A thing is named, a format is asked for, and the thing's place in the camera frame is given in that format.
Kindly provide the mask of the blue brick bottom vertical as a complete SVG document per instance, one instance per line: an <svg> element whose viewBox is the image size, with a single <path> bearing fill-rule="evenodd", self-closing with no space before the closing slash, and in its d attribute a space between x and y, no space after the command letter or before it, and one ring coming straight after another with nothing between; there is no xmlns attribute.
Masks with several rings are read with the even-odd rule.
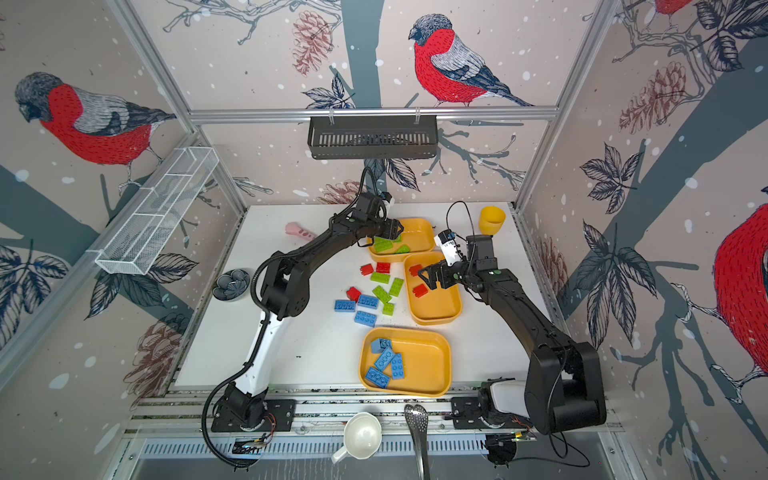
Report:
<svg viewBox="0 0 768 480"><path fill-rule="evenodd" d="M380 371L384 371L395 358L395 352L391 347L385 348L379 355L374 363L374 367Z"/></svg>

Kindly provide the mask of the blue roof-shaped brick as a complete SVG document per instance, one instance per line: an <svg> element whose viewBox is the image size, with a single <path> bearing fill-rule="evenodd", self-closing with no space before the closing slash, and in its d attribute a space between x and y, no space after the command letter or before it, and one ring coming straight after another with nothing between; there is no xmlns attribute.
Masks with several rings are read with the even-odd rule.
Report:
<svg viewBox="0 0 768 480"><path fill-rule="evenodd" d="M377 338L371 342L370 346L371 346L372 353L379 355L383 353L385 350L391 349L392 343L389 339Z"/></svg>

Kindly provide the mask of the blue brick horizontal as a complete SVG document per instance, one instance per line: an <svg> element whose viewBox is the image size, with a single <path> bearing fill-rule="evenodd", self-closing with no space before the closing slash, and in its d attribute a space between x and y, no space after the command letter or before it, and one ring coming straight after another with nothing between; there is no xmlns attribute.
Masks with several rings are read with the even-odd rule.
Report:
<svg viewBox="0 0 768 480"><path fill-rule="evenodd" d="M365 374L365 381L376 388L386 389L391 378L375 367L370 367Z"/></svg>

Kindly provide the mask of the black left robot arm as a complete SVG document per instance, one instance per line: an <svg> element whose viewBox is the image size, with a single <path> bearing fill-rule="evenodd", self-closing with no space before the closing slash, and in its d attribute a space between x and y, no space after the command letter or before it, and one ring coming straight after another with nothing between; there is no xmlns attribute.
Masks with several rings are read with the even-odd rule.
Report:
<svg viewBox="0 0 768 480"><path fill-rule="evenodd" d="M309 305L310 279L328 260L359 241L395 239L402 223L389 216L392 195L377 187L370 168L363 169L353 201L333 214L325 231L305 245L274 252L256 269L250 298L260 310L257 335L243 366L216 385L203 404L201 431L209 432L210 414L222 414L235 430L253 431L267 418L266 396L287 321Z"/></svg>

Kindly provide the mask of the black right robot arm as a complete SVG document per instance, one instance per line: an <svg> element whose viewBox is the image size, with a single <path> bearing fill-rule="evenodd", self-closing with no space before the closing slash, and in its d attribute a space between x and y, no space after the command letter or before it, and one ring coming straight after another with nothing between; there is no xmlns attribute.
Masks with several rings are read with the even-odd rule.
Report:
<svg viewBox="0 0 768 480"><path fill-rule="evenodd" d="M575 342L532 302L518 278L498 266L489 235L469 235L468 252L446 229L436 236L444 259L421 268L431 290L456 284L505 321L529 357L523 401L526 417L543 434L599 426L607 419L600 359L587 342Z"/></svg>

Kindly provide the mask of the yellow tray middle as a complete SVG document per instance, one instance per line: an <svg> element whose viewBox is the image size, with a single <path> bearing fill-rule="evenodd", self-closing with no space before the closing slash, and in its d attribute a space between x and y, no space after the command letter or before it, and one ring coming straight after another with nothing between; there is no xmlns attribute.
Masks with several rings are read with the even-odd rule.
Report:
<svg viewBox="0 0 768 480"><path fill-rule="evenodd" d="M419 325L449 323L462 313L463 305L458 286L430 291L421 298L416 298L412 293L414 287L424 283L418 275L411 276L409 268L416 264L421 264L424 268L439 263L443 259L444 256L439 251L411 254L404 259L409 309L412 318Z"/></svg>

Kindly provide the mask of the yellow tray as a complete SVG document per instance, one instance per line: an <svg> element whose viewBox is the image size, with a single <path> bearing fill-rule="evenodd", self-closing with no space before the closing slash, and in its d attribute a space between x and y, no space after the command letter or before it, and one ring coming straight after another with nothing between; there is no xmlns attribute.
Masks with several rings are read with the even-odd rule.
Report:
<svg viewBox="0 0 768 480"><path fill-rule="evenodd" d="M389 378L386 387L378 386L367 377L375 368L380 353L373 351L375 340L389 340L395 354L401 354L404 377L395 379L391 366L380 369ZM359 379L372 391L416 397L437 398L443 396L452 383L451 346L437 332L423 329L377 327L371 330L362 344L359 361Z"/></svg>
<svg viewBox="0 0 768 480"><path fill-rule="evenodd" d="M412 318L419 325L449 323L462 313L463 305L458 286L430 291L421 298L416 298L412 293L414 287L424 283L418 275L411 276L409 268L416 264L421 264L424 268L439 263L443 259L444 256L439 251L411 254L404 259L409 309Z"/></svg>
<svg viewBox="0 0 768 480"><path fill-rule="evenodd" d="M376 262L402 262L407 256L416 253L432 251L435 248L434 230L432 225L423 218L402 219L404 232L393 242L393 247L386 252L376 253L373 245L368 248L371 258ZM402 244L408 245L411 252L408 254L394 254L394 251Z"/></svg>

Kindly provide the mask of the green brick right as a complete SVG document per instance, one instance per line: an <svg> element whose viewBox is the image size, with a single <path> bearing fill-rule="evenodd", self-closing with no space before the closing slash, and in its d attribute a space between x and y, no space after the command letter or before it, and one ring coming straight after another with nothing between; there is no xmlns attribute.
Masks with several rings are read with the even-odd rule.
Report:
<svg viewBox="0 0 768 480"><path fill-rule="evenodd" d="M390 286L389 294L392 297L398 297L402 291L404 280L402 278L395 277Z"/></svg>

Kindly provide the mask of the green brick diagonal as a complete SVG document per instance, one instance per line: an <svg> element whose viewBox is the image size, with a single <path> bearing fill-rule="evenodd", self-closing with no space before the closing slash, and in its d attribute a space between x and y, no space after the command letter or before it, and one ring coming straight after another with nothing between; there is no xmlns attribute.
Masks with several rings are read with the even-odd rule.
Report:
<svg viewBox="0 0 768 480"><path fill-rule="evenodd" d="M392 296L382 286L376 286L373 289L373 294L382 303L390 303L392 300Z"/></svg>

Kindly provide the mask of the yellow plastic goblet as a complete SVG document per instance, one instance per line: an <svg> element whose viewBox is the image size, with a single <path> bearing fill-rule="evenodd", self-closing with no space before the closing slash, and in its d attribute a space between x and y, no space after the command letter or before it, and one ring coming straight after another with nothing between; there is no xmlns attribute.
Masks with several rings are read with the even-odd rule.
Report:
<svg viewBox="0 0 768 480"><path fill-rule="evenodd" d="M481 210L478 228L482 235L496 235L506 220L506 213L502 208L486 206Z"/></svg>

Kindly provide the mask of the yellow tray near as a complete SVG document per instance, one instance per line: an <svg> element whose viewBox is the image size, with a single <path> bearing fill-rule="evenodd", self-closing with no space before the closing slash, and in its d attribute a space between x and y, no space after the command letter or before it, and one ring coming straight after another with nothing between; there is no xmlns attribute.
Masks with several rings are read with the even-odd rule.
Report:
<svg viewBox="0 0 768 480"><path fill-rule="evenodd" d="M373 351L375 340L389 340L395 354L401 354L404 377L395 379L391 366L380 369L389 378L386 387L378 386L367 377L375 368L380 353ZM443 396L452 383L451 346L437 332L423 329L377 327L371 330L362 344L359 361L359 379L372 391L416 397L437 398Z"/></svg>

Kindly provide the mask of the white measuring cup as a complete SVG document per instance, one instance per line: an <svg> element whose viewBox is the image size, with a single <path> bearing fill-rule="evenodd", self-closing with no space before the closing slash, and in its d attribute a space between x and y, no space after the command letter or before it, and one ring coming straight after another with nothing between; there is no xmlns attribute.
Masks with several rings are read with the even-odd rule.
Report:
<svg viewBox="0 0 768 480"><path fill-rule="evenodd" d="M378 418L369 412L360 412L346 423L343 444L332 454L331 461L337 464L347 457L366 460L379 450L382 437Z"/></svg>

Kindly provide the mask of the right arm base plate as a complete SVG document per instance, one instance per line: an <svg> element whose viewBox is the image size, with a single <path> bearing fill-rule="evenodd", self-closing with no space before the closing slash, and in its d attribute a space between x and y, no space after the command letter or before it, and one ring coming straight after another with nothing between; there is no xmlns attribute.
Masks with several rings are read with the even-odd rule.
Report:
<svg viewBox="0 0 768 480"><path fill-rule="evenodd" d="M450 413L445 417L456 430L533 428L532 422L514 413L501 413L481 402L478 397L452 397Z"/></svg>

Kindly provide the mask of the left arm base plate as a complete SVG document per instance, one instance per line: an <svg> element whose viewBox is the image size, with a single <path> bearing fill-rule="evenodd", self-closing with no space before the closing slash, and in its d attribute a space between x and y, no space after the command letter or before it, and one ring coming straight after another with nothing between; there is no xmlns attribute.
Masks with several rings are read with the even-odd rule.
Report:
<svg viewBox="0 0 768 480"><path fill-rule="evenodd" d="M296 405L293 399L256 400L248 405L219 400L214 407L211 430L215 433L288 432Z"/></svg>

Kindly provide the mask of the white mesh wall shelf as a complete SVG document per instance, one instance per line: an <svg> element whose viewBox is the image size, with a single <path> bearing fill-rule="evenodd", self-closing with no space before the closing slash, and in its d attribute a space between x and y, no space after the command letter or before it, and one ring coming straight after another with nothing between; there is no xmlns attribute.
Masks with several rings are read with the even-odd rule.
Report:
<svg viewBox="0 0 768 480"><path fill-rule="evenodd" d="M143 190L136 209L99 252L96 265L108 274L147 274L218 163L210 147L175 150L163 175Z"/></svg>

